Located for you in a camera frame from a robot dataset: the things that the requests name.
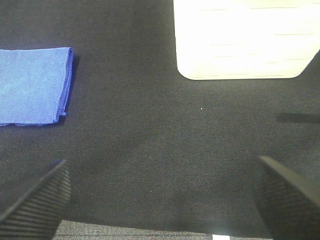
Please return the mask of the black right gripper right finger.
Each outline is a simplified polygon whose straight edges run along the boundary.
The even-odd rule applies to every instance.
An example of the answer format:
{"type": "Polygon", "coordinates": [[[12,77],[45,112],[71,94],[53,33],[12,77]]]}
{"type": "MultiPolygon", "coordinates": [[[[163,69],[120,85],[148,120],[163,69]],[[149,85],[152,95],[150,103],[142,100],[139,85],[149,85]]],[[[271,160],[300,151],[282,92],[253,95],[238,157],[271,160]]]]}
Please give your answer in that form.
{"type": "Polygon", "coordinates": [[[268,157],[253,176],[257,210],[274,240],[320,238],[320,186],[268,157]]]}

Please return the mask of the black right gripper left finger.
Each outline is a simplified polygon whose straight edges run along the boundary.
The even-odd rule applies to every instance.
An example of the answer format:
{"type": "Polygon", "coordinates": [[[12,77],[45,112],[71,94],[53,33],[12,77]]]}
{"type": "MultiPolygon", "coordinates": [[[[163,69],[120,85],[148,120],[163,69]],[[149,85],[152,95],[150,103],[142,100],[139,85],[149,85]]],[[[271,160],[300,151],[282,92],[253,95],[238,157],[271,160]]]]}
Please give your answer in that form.
{"type": "Polygon", "coordinates": [[[0,193],[2,240],[51,240],[71,200],[66,160],[56,160],[15,187],[0,193]]]}

